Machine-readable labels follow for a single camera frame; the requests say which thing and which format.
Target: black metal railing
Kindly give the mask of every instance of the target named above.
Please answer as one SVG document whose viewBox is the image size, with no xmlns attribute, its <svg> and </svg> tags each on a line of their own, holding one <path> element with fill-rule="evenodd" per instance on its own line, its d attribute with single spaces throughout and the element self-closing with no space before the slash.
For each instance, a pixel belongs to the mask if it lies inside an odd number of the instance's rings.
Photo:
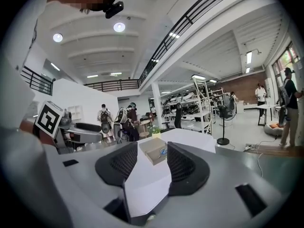
<svg viewBox="0 0 304 228">
<path fill-rule="evenodd" d="M 119 79 L 113 81 L 86 84 L 84 86 L 90 87 L 92 89 L 100 90 L 103 92 L 107 92 L 107 91 L 117 91 L 117 90 L 125 90 L 125 89 L 138 89 L 140 84 L 138 79 L 126 79 L 126 80 Z"/>
<path fill-rule="evenodd" d="M 40 91 L 47 95 L 52 95 L 53 82 L 35 73 L 30 68 L 24 66 L 20 74 L 31 89 Z"/>
<path fill-rule="evenodd" d="M 176 40 L 196 22 L 201 16 L 207 13 L 211 8 L 223 0 L 198 0 L 191 8 L 176 22 L 170 32 L 165 36 L 160 45 L 157 47 L 153 56 L 149 60 L 147 66 L 139 78 L 140 84 L 147 78 L 148 74 L 156 66 L 159 60 L 176 42 Z"/>
</svg>

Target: cardboard box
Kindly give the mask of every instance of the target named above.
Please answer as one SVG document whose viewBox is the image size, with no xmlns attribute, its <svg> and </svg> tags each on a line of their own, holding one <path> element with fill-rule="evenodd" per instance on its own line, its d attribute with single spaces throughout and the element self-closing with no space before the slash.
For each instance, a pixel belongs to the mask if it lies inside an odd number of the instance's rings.
<svg viewBox="0 0 304 228">
<path fill-rule="evenodd" d="M 167 149 L 167 144 L 165 141 L 159 138 L 154 138 L 147 142 L 141 143 L 140 148 L 152 165 L 156 165 L 164 160 L 167 160 L 167 154 L 161 154 L 162 149 Z"/>
</svg>

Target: window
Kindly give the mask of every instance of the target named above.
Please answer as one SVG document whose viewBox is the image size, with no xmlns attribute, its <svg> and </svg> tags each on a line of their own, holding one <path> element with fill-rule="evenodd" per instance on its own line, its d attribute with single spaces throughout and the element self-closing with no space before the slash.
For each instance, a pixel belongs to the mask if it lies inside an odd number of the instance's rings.
<svg viewBox="0 0 304 228">
<path fill-rule="evenodd" d="M 293 63 L 299 60 L 299 56 L 296 54 L 294 46 L 292 43 L 286 48 L 283 54 L 278 58 L 278 60 L 272 65 L 272 68 L 275 73 L 275 79 L 277 87 L 282 87 L 285 79 L 285 68 L 289 67 L 293 70 Z M 293 82 L 296 85 L 296 79 L 293 76 Z"/>
</svg>

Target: pedestal fan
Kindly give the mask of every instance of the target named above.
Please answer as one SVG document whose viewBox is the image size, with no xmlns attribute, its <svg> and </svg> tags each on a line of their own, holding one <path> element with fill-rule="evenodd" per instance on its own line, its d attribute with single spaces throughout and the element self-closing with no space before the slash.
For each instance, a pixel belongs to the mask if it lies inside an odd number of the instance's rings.
<svg viewBox="0 0 304 228">
<path fill-rule="evenodd" d="M 224 104 L 218 105 L 219 109 L 219 117 L 223 119 L 223 137 L 217 140 L 217 143 L 220 145 L 227 145 L 229 144 L 229 139 L 225 138 L 225 120 L 230 121 L 236 115 L 236 108 L 237 105 L 233 99 L 229 95 L 223 95 L 224 97 Z"/>
</svg>

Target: round ceiling light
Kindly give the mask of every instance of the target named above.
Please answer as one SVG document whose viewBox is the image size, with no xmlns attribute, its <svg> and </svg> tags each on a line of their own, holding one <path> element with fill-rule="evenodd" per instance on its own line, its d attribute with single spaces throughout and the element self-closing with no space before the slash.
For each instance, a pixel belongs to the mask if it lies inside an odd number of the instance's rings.
<svg viewBox="0 0 304 228">
<path fill-rule="evenodd" d="M 55 42 L 61 42 L 62 41 L 62 39 L 63 39 L 63 37 L 62 37 L 62 35 L 61 34 L 55 34 L 54 36 L 53 36 L 53 40 L 55 41 Z"/>
<path fill-rule="evenodd" d="M 123 32 L 125 29 L 125 25 L 123 23 L 116 23 L 114 24 L 113 28 L 116 32 Z"/>
</svg>

